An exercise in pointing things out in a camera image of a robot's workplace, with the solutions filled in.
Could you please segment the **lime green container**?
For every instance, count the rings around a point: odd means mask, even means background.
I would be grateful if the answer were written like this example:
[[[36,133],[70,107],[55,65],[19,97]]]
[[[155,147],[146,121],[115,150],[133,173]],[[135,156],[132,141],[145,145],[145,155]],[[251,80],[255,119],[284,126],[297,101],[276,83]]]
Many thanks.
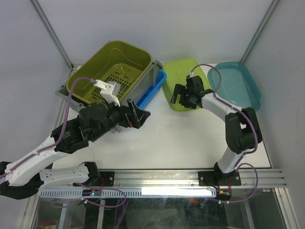
[[[190,111],[191,109],[185,108],[180,105],[179,99],[175,104],[170,103],[173,95],[174,87],[176,84],[186,85],[186,76],[189,74],[191,69],[199,63],[194,59],[181,59],[173,62],[166,63],[163,66],[163,70],[166,72],[167,78],[162,84],[162,90],[169,106],[177,112]]]

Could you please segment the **large grey crate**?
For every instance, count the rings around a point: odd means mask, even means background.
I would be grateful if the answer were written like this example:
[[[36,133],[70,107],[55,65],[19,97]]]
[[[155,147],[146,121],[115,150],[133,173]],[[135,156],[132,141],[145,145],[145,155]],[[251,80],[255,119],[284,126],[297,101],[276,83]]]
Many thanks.
[[[143,79],[140,79],[139,82],[136,83],[135,87],[126,95],[121,104],[127,105],[127,99],[132,99],[137,104],[149,87],[155,86],[156,77],[160,70],[163,70],[163,65],[158,60],[153,61],[151,66],[144,73]],[[66,85],[64,84],[57,89],[55,94],[61,97],[64,101],[67,101],[69,92],[66,89]],[[70,108],[79,113],[79,111],[87,107],[87,105],[88,104],[85,102],[81,102],[81,100],[72,97]]]

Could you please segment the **olive green slotted basket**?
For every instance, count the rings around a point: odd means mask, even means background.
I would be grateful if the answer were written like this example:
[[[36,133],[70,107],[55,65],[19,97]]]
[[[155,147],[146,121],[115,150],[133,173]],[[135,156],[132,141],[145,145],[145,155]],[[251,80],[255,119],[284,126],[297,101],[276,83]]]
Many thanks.
[[[98,50],[66,82],[71,89],[74,81],[81,77],[117,82],[121,85],[118,99],[122,102],[136,84],[144,78],[153,58],[149,52],[123,41],[110,41]]]

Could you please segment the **teal transparent container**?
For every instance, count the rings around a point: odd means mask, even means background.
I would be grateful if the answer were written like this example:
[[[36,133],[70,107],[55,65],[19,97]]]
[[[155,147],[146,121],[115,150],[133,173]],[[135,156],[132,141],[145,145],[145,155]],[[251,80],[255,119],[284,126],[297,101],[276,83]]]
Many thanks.
[[[223,62],[208,72],[213,90],[227,102],[241,107],[260,108],[261,95],[246,65],[242,62]]]

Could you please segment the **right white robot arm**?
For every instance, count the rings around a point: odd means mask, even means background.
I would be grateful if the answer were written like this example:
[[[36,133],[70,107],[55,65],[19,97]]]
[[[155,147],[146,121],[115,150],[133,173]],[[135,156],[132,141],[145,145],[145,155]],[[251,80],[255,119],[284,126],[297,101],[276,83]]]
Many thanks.
[[[238,164],[262,141],[255,110],[251,107],[237,108],[222,100],[213,90],[204,89],[200,76],[187,78],[186,85],[176,84],[170,103],[179,103],[189,109],[203,108],[225,123],[227,148],[212,172],[199,175],[200,185],[214,188],[230,183],[239,185],[240,182],[235,180]]]

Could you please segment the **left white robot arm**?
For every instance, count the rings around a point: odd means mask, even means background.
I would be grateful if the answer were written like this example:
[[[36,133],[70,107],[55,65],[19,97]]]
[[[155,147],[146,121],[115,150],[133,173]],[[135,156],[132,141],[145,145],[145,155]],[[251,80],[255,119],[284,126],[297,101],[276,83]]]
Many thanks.
[[[1,162],[0,194],[20,200],[34,196],[50,187],[96,185],[100,172],[95,162],[64,169],[48,169],[53,162],[86,148],[117,126],[139,129],[151,115],[139,108],[132,100],[127,105],[114,103],[104,106],[92,103],[81,109],[76,118],[68,120],[56,129],[35,150],[15,162]]]

